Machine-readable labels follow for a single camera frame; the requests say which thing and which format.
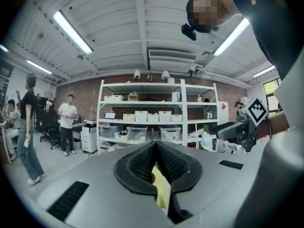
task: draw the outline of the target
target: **black t-shirt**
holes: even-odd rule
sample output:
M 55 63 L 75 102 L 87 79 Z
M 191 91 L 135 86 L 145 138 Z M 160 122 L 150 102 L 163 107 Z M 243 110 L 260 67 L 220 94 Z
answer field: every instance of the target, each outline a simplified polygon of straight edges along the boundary
M 30 111 L 30 117 L 32 118 L 34 113 L 34 107 L 36 105 L 36 97 L 34 91 L 32 90 L 27 91 L 23 99 L 21 100 L 21 119 L 27 118 L 26 105 L 32 106 L 32 109 Z
M 233 0 L 252 26 L 257 42 L 281 79 L 300 54 L 304 37 L 295 2 L 300 0 Z

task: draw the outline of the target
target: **black sleeve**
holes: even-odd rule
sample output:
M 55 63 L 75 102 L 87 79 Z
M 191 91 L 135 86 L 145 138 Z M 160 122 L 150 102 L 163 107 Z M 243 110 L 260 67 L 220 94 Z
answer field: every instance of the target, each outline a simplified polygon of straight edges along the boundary
M 24 96 L 24 104 L 25 105 L 31 105 L 31 106 L 35 105 L 35 96 L 34 96 L 34 94 L 31 94 L 31 93 L 26 94 Z

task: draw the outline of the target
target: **yellow object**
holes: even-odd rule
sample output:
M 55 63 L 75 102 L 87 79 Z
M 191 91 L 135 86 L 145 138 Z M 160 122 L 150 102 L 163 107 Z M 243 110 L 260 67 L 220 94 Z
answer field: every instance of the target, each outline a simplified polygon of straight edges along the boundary
M 153 185 L 157 188 L 157 205 L 162 208 L 166 209 L 168 206 L 168 195 L 165 187 L 165 179 L 161 172 L 157 168 L 153 168 L 152 173 L 155 176 L 155 182 Z

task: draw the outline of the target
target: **fluorescent light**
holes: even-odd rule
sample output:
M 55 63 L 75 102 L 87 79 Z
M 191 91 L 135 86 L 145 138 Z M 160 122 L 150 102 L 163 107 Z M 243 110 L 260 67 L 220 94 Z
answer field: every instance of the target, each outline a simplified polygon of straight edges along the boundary
M 213 53 L 216 57 L 221 55 L 231 44 L 239 37 L 240 34 L 248 27 L 249 21 L 243 19 L 242 22 L 236 27 L 231 35 L 222 43 L 222 45 Z
M 50 71 L 47 71 L 47 70 L 44 69 L 43 67 L 38 66 L 37 64 L 31 62 L 30 60 L 28 60 L 28 63 L 31 64 L 31 65 L 33 65 L 33 66 L 35 66 L 35 67 L 37 67 L 37 68 L 39 68 L 39 69 L 41 69 L 42 71 L 45 71 L 45 72 L 48 73 L 48 74 L 52 74 Z
M 9 50 L 7 50 L 3 45 L 0 45 L 0 48 L 5 51 L 5 52 L 8 52 Z
M 266 73 L 266 72 L 268 72 L 268 71 L 270 71 L 270 70 L 272 70 L 272 69 L 274 69 L 274 68 L 275 68 L 275 66 L 271 66 L 271 67 L 269 67 L 269 68 L 266 68 L 266 69 L 263 70 L 262 72 L 259 72 L 259 73 L 255 74 L 255 75 L 253 75 L 253 77 L 258 77 L 258 76 L 260 76 L 260 75 L 262 75 L 262 74 L 264 74 L 264 73 Z
M 53 16 L 53 19 L 57 22 L 58 25 L 75 41 L 77 45 L 87 54 L 92 53 L 91 48 L 81 39 L 77 32 L 70 26 L 67 20 L 63 15 L 58 11 Z

